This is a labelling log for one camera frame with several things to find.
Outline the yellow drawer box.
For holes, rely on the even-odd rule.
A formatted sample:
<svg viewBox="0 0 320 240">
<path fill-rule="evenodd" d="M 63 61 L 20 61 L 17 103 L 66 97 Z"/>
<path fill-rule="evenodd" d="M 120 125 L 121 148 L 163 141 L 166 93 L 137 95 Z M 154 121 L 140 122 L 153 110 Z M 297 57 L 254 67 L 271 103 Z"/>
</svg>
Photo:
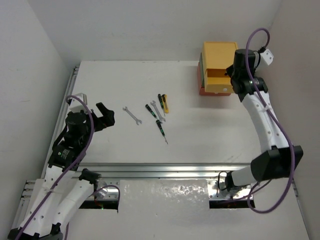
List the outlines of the yellow drawer box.
<svg viewBox="0 0 320 240">
<path fill-rule="evenodd" d="M 204 89 L 207 93 L 231 93 L 231 79 L 226 69 L 234 62 L 238 44 L 231 41 L 205 41 L 202 47 Z"/>
</svg>

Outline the yellow utility knife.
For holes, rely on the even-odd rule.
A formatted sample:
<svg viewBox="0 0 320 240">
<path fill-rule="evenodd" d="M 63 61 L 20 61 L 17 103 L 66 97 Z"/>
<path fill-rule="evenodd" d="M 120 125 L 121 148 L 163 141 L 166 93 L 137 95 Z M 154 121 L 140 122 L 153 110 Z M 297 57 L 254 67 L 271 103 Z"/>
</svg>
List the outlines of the yellow utility knife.
<svg viewBox="0 0 320 240">
<path fill-rule="evenodd" d="M 167 103 L 167 95 L 163 94 L 161 96 L 161 98 L 162 98 L 162 102 L 163 102 L 164 112 L 166 114 L 168 114 L 170 111 L 169 111 L 169 107 L 168 107 L 168 103 Z"/>
</svg>

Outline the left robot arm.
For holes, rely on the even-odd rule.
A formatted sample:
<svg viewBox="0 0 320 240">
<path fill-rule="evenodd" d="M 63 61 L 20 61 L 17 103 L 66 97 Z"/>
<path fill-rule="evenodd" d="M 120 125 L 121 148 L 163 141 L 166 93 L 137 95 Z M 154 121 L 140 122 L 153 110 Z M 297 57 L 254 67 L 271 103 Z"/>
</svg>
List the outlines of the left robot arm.
<svg viewBox="0 0 320 240">
<path fill-rule="evenodd" d="M 65 126 L 52 146 L 45 177 L 20 226 L 11 229 L 9 240 L 63 240 L 68 223 L 82 203 L 97 189 L 100 174 L 83 169 L 70 191 L 69 184 L 91 143 L 93 133 L 115 124 L 115 113 L 99 102 L 102 116 L 71 108 Z"/>
</svg>

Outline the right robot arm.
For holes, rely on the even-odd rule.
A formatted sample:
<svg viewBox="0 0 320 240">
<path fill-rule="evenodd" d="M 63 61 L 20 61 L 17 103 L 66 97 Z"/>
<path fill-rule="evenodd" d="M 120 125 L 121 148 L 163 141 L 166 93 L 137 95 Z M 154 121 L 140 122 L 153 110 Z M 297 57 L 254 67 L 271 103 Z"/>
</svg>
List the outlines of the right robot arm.
<svg viewBox="0 0 320 240">
<path fill-rule="evenodd" d="M 275 123 L 276 116 L 263 78 L 250 79 L 262 57 L 269 56 L 269 52 L 260 55 L 256 51 L 237 49 L 233 64 L 226 69 L 233 91 L 253 122 L 261 154 L 254 158 L 249 166 L 227 172 L 224 181 L 217 183 L 221 191 L 231 192 L 257 182 L 289 178 L 291 171 L 295 170 L 291 167 L 291 162 L 297 166 L 304 154 L 299 145 L 289 147 L 285 135 Z"/>
</svg>

